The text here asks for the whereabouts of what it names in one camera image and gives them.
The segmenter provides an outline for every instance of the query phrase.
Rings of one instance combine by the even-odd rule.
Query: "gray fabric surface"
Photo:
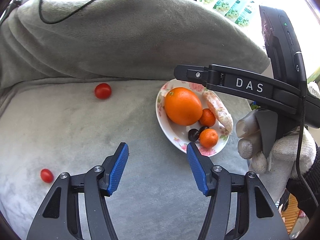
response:
[[[130,156],[118,190],[107,198],[119,239],[197,239],[209,198],[197,189],[186,154],[170,143],[157,122],[156,95],[165,81],[109,81],[113,93],[107,100],[95,98],[98,83],[32,83],[19,84],[0,119],[0,209],[22,239],[51,186],[41,181],[42,168],[55,177],[63,171],[86,172],[122,141]],[[218,95],[235,123],[250,111],[245,99]],[[211,159],[244,174],[247,163],[237,142],[232,133]],[[235,208],[233,196],[229,229]],[[84,239],[90,239],[85,223],[83,230]]]
[[[57,20],[88,0],[44,0]],[[39,0],[15,9],[0,29],[0,88],[47,77],[170,80],[178,64],[228,65],[262,73],[266,53],[219,13],[192,0],[97,0],[46,25]]]

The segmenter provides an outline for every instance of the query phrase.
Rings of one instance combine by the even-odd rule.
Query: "cherry tomato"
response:
[[[94,94],[99,99],[107,99],[111,96],[111,87],[106,83],[101,83],[94,89]]]
[[[46,183],[51,183],[53,182],[53,174],[51,171],[49,171],[48,169],[42,169],[40,171],[40,177],[41,179],[46,182]]]

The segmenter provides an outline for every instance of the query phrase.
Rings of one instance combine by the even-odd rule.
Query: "cable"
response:
[[[306,116],[306,97],[303,96],[302,97],[301,120],[300,120],[300,131],[299,131],[299,139],[298,139],[298,149],[297,149],[297,157],[296,157],[296,169],[297,169],[297,174],[298,174],[299,179],[301,180],[302,184],[304,184],[304,186],[309,191],[316,207],[318,207],[318,205],[319,205],[318,200],[316,199],[315,194],[312,192],[312,189],[310,188],[310,186],[306,182],[305,178],[302,176],[301,170],[300,170],[300,152],[301,152],[301,147],[302,147],[305,116]]]
[[[81,11],[83,8],[87,7],[89,4],[93,3],[95,0],[90,0],[89,2],[85,3],[84,5],[82,5],[81,7],[79,7],[78,9],[74,10],[72,13],[70,13],[69,15],[63,17],[62,19],[60,20],[57,20],[57,21],[53,21],[53,22],[50,22],[50,21],[47,21],[46,19],[44,19],[43,15],[42,15],[42,2],[43,0],[40,0],[39,1],[39,17],[40,17],[40,20],[42,20],[43,23],[45,24],[56,24],[56,23],[60,23],[66,19],[68,19],[69,17],[71,17],[72,15],[76,14],[78,11]]]

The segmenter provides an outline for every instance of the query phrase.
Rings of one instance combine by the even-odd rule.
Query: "orange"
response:
[[[199,142],[204,148],[211,148],[218,142],[218,134],[214,129],[205,129],[199,136]]]
[[[180,87],[167,93],[164,109],[171,121],[185,126],[194,124],[202,115],[202,105],[197,95]]]
[[[211,127],[215,124],[216,122],[216,117],[214,114],[210,111],[209,108],[205,108],[202,110],[202,116],[199,119],[199,122],[203,126],[208,126]]]

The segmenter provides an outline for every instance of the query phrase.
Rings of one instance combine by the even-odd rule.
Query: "gloved hand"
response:
[[[308,89],[310,93],[320,98],[319,87],[316,83],[309,83]],[[238,142],[239,155],[244,159],[251,159],[249,170],[259,174],[260,180],[274,202],[282,196],[289,178],[298,179],[295,159],[299,129],[300,127],[297,127],[277,140],[266,159],[262,153],[261,134],[255,118],[255,111],[251,111],[236,124],[236,134],[241,138]],[[311,134],[304,128],[300,153],[302,175],[311,168],[315,158],[316,143]]]

